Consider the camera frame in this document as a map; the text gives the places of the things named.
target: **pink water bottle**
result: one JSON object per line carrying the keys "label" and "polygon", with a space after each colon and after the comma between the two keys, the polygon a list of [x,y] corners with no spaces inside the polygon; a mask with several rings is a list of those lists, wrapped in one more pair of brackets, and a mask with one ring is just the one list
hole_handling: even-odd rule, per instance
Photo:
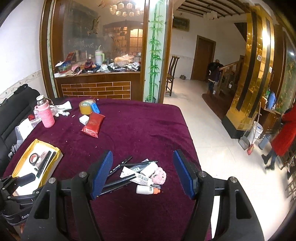
{"label": "pink water bottle", "polygon": [[52,127],[54,125],[54,117],[50,110],[48,100],[44,98],[44,95],[39,95],[36,100],[37,106],[35,106],[35,110],[38,111],[43,125],[46,128]]}

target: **glass window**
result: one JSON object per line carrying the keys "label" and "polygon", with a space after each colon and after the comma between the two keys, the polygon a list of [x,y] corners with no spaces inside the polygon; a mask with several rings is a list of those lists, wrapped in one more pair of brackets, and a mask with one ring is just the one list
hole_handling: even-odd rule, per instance
{"label": "glass window", "polygon": [[296,90],[296,53],[289,39],[286,38],[286,40],[287,40],[286,69],[285,69],[283,85],[281,87],[281,92],[275,108],[275,110],[280,113],[285,113],[285,111],[290,108],[291,104],[294,101],[295,90]]}
{"label": "glass window", "polygon": [[75,55],[72,61],[85,62],[100,48],[104,60],[134,55],[142,51],[144,0],[63,0],[63,55]]}

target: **maroon tablecloth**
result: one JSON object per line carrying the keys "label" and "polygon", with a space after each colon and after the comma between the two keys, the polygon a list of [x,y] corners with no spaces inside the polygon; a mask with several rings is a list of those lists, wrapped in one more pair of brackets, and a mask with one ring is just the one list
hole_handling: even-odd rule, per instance
{"label": "maroon tablecloth", "polygon": [[[200,169],[180,109],[172,105],[100,99],[97,104],[106,118],[99,137],[94,138],[80,131],[83,125],[79,122],[82,115],[78,104],[84,99],[69,98],[73,107],[71,114],[57,118],[53,127],[46,129],[42,123],[38,124],[14,155],[4,176],[13,172],[21,155],[36,138],[62,151],[64,156],[53,173],[59,180],[87,170],[104,150],[113,152],[114,166],[128,155],[133,156],[130,163],[146,158],[158,160],[158,165],[167,173],[160,194],[136,194],[136,184],[132,183],[97,198],[92,202],[92,208],[106,241],[179,241],[194,201],[183,192],[172,163],[173,151],[181,149],[185,157]],[[110,179],[118,179],[119,174],[120,171]],[[69,226],[72,236],[78,239],[72,216]]]}

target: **pink pom pom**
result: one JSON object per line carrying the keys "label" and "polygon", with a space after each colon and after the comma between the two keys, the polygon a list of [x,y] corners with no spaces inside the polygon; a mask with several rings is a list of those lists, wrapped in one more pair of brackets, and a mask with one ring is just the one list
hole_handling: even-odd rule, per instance
{"label": "pink pom pom", "polygon": [[158,167],[156,168],[155,173],[152,174],[151,179],[155,184],[162,185],[165,183],[166,173],[161,167]]}

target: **wooden ceiling beam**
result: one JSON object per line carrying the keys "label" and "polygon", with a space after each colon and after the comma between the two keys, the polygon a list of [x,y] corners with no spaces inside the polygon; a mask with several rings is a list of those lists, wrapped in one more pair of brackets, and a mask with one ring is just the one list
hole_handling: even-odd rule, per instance
{"label": "wooden ceiling beam", "polygon": [[202,9],[200,9],[200,8],[196,8],[196,7],[188,6],[188,5],[184,4],[184,3],[181,4],[181,6],[183,6],[183,7],[188,7],[189,10],[190,10],[190,9],[194,9],[194,10],[196,10],[196,11],[200,11],[201,13],[207,13],[207,11],[204,11],[204,10],[202,10]]}
{"label": "wooden ceiling beam", "polygon": [[227,7],[230,10],[234,11],[236,14],[240,15],[240,12],[238,12],[237,10],[235,10],[234,8],[232,8],[231,6],[229,6],[229,5],[227,5],[227,4],[223,3],[223,2],[220,2],[218,0],[211,0],[211,1],[213,1],[215,3],[218,3],[218,4],[221,4],[222,6]]}
{"label": "wooden ceiling beam", "polygon": [[195,11],[192,11],[190,9],[186,9],[186,8],[182,8],[182,7],[178,7],[179,10],[182,10],[182,11],[185,11],[185,12],[190,12],[190,13],[193,13],[193,14],[196,14],[198,16],[201,16],[203,17],[203,14],[202,13],[199,13],[199,12],[195,12]]}
{"label": "wooden ceiling beam", "polygon": [[213,3],[209,3],[209,2],[206,2],[206,1],[203,1],[203,0],[196,0],[197,2],[201,2],[201,3],[204,3],[204,4],[207,4],[208,6],[211,6],[211,7],[214,7],[214,8],[217,8],[223,12],[226,12],[227,14],[229,14],[230,16],[232,16],[233,14],[228,12],[227,10],[223,9],[222,7],[219,7]]}
{"label": "wooden ceiling beam", "polygon": [[240,2],[239,0],[226,0],[226,1],[231,2],[232,4],[239,7],[241,10],[243,10],[244,12],[250,12],[250,9],[248,9],[247,6],[244,5],[242,2]]}
{"label": "wooden ceiling beam", "polygon": [[[198,7],[202,7],[202,8],[205,8],[207,10],[212,10],[212,11],[215,11],[214,9],[212,8],[209,8],[208,6],[204,6],[204,5],[200,5],[198,3],[195,3],[195,2],[191,2],[191,1],[188,1],[188,0],[185,0],[186,3],[189,3],[189,4],[192,4],[192,5],[195,5],[195,6],[198,6]],[[225,17],[225,15],[219,11],[216,11],[218,14],[220,14],[222,17]]]}

